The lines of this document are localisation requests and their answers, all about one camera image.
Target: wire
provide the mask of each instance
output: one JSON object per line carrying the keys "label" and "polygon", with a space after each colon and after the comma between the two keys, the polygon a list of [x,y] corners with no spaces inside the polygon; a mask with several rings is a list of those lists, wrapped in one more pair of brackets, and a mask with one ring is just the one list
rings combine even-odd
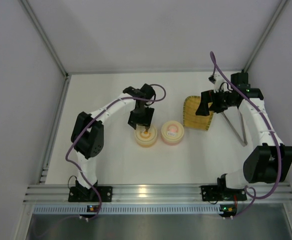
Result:
{"label": "wire", "polygon": [[237,207],[238,206],[238,201],[237,201],[237,196],[234,195],[234,202],[235,202],[235,206]]}
{"label": "wire", "polygon": [[70,176],[70,178],[68,179],[68,183],[67,183],[67,186],[68,186],[69,190],[70,190],[70,187],[69,187],[69,181],[71,180],[72,177],[75,177],[76,180],[77,180],[77,177],[76,177],[75,175],[71,175],[71,176]]}
{"label": "wire", "polygon": [[122,97],[121,99],[116,99],[114,100],[112,103],[110,103],[106,109],[104,109],[103,111],[101,111],[94,119],[92,119],[86,127],[84,127],[84,129],[81,131],[81,133],[78,135],[78,137],[75,139],[75,141],[73,142],[73,144],[70,146],[69,150],[67,151],[66,153],[66,156],[65,156],[65,159],[67,162],[69,163],[72,163],[74,164],[79,172],[80,172],[80,175],[82,176],[82,178],[85,180],[85,182],[93,189],[93,191],[96,193],[96,195],[98,196],[98,200],[99,200],[99,207],[98,207],[98,211],[96,212],[95,216],[93,216],[91,218],[92,219],[95,219],[98,215],[99,215],[99,212],[101,210],[101,206],[102,206],[102,200],[101,200],[101,196],[99,194],[99,192],[97,191],[97,189],[93,186],[93,184],[91,184],[89,182],[89,180],[86,178],[86,176],[83,174],[82,172],[82,169],[80,167],[80,165],[78,163],[76,163],[75,161],[73,160],[70,160],[69,159],[69,154],[70,152],[73,150],[73,148],[76,146],[76,144],[78,143],[79,139],[84,135],[84,133],[87,131],[87,129],[90,128],[90,126],[96,121],[96,119],[100,118],[105,112],[106,110],[110,109],[113,105],[115,105],[117,102],[121,101],[121,100],[127,100],[127,99],[134,99],[134,100],[139,100],[139,101],[145,101],[145,102],[153,102],[153,103],[156,103],[156,102],[160,102],[162,101],[163,99],[165,99],[166,95],[167,95],[167,92],[165,90],[165,88],[159,84],[150,84],[150,86],[157,86],[157,87],[160,87],[163,92],[164,92],[164,95],[162,98],[160,99],[153,99],[153,100],[149,100],[149,99],[144,99],[144,98],[140,98],[140,97],[133,97],[133,96],[126,96],[126,97]]}
{"label": "wire", "polygon": [[[211,57],[212,62],[215,62],[217,64],[216,57],[215,57],[214,54],[213,54],[213,56],[211,56],[211,52],[210,52],[210,57]],[[212,71],[212,76],[213,77],[215,76],[215,73],[216,73],[216,68],[217,68],[216,64],[214,64],[214,70]]]}
{"label": "wire", "polygon": [[226,81],[224,81],[224,82],[220,85],[220,87],[219,87],[219,91],[221,91],[221,88],[222,88],[223,84],[227,84],[227,89],[228,89],[228,91],[232,92],[232,90],[229,89],[229,83],[227,83]]}
{"label": "wire", "polygon": [[[253,187],[248,187],[245,186],[245,192],[246,194],[252,198],[251,203],[244,209],[242,210],[242,212],[240,212],[239,214],[235,215],[235,217],[240,216],[242,213],[244,213],[245,211],[247,211],[252,204],[255,202],[256,199],[266,199],[267,197],[269,197],[271,194],[274,193],[274,191],[277,189],[279,182],[280,182],[280,178],[281,178],[281,170],[282,170],[282,159],[281,159],[281,152],[280,152],[280,146],[278,143],[278,140],[275,136],[275,133],[273,132],[270,123],[268,122],[266,116],[260,111],[260,109],[258,108],[257,105],[255,105],[247,96],[245,96],[231,81],[229,81],[229,79],[224,75],[224,73],[221,71],[221,69],[219,68],[219,66],[217,65],[217,61],[216,61],[216,57],[215,54],[213,53],[213,51],[210,52],[210,58],[211,61],[213,62],[215,68],[218,70],[218,72],[220,73],[220,75],[225,79],[225,81],[232,87],[233,90],[235,90],[237,93],[239,93],[239,95],[241,95],[248,103],[250,103],[256,110],[257,112],[259,112],[260,116],[262,117],[262,119],[264,120],[269,133],[275,143],[276,149],[277,149],[277,155],[278,155],[278,174],[277,174],[277,179],[275,181],[275,184],[273,185],[272,189],[265,195],[263,196],[257,196],[256,190]],[[248,192],[248,189],[252,189],[254,192],[254,195],[250,194]]]}
{"label": "wire", "polygon": [[152,104],[154,104],[154,102],[152,102],[152,103],[150,103],[150,104],[147,104],[147,103],[145,103],[145,106],[151,106]]}
{"label": "wire", "polygon": [[210,202],[210,201],[208,201],[208,203],[210,203],[212,205],[216,205],[218,203],[218,200],[216,202]]}

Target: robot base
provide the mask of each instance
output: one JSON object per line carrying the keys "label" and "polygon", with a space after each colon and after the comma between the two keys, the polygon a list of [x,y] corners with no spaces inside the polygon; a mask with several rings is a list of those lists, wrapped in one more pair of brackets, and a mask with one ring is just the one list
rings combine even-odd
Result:
{"label": "robot base", "polygon": [[[101,196],[103,203],[110,203],[112,200],[112,186],[97,186],[97,182],[94,187],[97,189]],[[99,202],[97,194],[93,189],[87,189],[76,181],[75,186],[72,186],[69,191],[68,202],[70,203],[97,203]]]}
{"label": "robot base", "polygon": [[217,201],[234,201],[236,196],[237,201],[246,201],[247,195],[244,189],[230,189],[226,187],[226,178],[223,174],[217,179],[217,185],[201,186],[202,201],[217,202]]}

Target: yellow container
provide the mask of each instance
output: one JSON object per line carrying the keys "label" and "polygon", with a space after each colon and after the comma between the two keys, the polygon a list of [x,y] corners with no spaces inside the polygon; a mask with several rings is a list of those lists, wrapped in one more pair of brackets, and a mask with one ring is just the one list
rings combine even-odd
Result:
{"label": "yellow container", "polygon": [[140,146],[144,148],[151,147],[153,144],[156,143],[157,138],[158,133],[155,126],[151,125],[148,132],[146,132],[144,126],[137,125],[137,128],[135,130],[135,139]]}
{"label": "yellow container", "polygon": [[184,136],[184,127],[177,121],[168,121],[161,127],[161,137],[168,145],[177,145]]}

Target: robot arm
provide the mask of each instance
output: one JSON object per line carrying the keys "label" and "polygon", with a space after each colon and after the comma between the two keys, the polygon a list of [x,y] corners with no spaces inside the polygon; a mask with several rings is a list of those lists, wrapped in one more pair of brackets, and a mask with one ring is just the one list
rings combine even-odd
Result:
{"label": "robot arm", "polygon": [[[104,145],[104,125],[111,124],[111,121],[130,112],[128,124],[134,129],[136,129],[137,125],[144,126],[147,131],[151,124],[154,109],[148,107],[146,101],[133,98],[150,100],[154,96],[155,91],[150,85],[145,84],[141,89],[130,86],[112,103],[91,113],[87,114],[82,112],[78,115],[71,136],[72,142],[76,140],[89,122],[99,116],[98,120],[92,124],[91,128],[84,133],[74,147],[78,158],[78,164],[90,183],[93,185],[97,184],[96,156],[101,152]],[[87,189],[90,189],[90,186],[83,179],[79,170],[76,185],[78,185],[78,188],[82,188],[82,192],[86,192]]]}
{"label": "robot arm", "polygon": [[201,102],[196,115],[208,116],[209,111],[221,113],[228,107],[237,107],[246,120],[254,148],[253,152],[243,163],[243,169],[232,173],[225,173],[221,176],[221,179],[225,181],[224,187],[227,189],[243,189],[247,183],[274,183],[276,181],[278,175],[278,154],[270,132],[274,133],[280,145],[282,159],[280,181],[283,182],[292,163],[292,147],[285,146],[273,130],[265,110],[264,97],[260,89],[250,88],[247,73],[241,72],[231,75],[232,84],[260,109],[268,120],[271,130],[268,129],[260,113],[241,95],[236,91],[221,90],[223,80],[215,80],[213,77],[210,77],[209,80],[215,84],[215,90],[201,93]]}

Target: floor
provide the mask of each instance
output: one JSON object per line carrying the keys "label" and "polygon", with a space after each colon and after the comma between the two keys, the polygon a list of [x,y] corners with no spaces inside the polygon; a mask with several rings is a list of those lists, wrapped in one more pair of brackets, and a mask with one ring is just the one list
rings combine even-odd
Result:
{"label": "floor", "polygon": [[[65,105],[49,165],[46,184],[67,184],[77,170],[64,156],[71,145],[70,136],[77,115],[92,112],[117,98],[128,86],[140,88],[144,83],[161,84],[167,90],[162,102],[153,104],[152,123],[160,130],[169,120],[183,122],[183,103],[188,96],[200,96],[213,88],[210,72],[87,74],[71,76]],[[157,98],[162,91],[155,88]],[[236,108],[225,111],[240,129]],[[221,174],[242,168],[252,151],[242,147],[220,114],[214,114],[210,129],[185,128],[179,145],[169,146],[158,139],[150,148],[136,144],[129,114],[105,126],[105,146],[97,156],[97,178],[100,184],[207,184],[215,183]],[[76,160],[76,154],[70,158]]]}

